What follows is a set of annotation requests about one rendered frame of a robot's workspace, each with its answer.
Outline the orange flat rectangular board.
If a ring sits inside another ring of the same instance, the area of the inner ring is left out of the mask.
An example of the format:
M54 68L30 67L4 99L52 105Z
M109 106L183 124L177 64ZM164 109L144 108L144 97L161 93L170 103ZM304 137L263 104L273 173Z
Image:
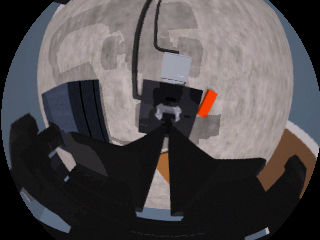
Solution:
M157 161L157 171L168 181L169 184L169 160L168 151L160 152L159 161Z

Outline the orange-red rectangular block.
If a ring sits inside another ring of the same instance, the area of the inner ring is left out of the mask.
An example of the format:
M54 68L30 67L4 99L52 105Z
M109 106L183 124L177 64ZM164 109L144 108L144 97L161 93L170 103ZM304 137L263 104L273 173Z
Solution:
M200 103L199 105L200 108L199 112L197 112L197 115L207 119L209 109L211 109L213 103L215 103L216 95L216 92L211 91L211 89L207 89L207 93L204 95L203 103Z

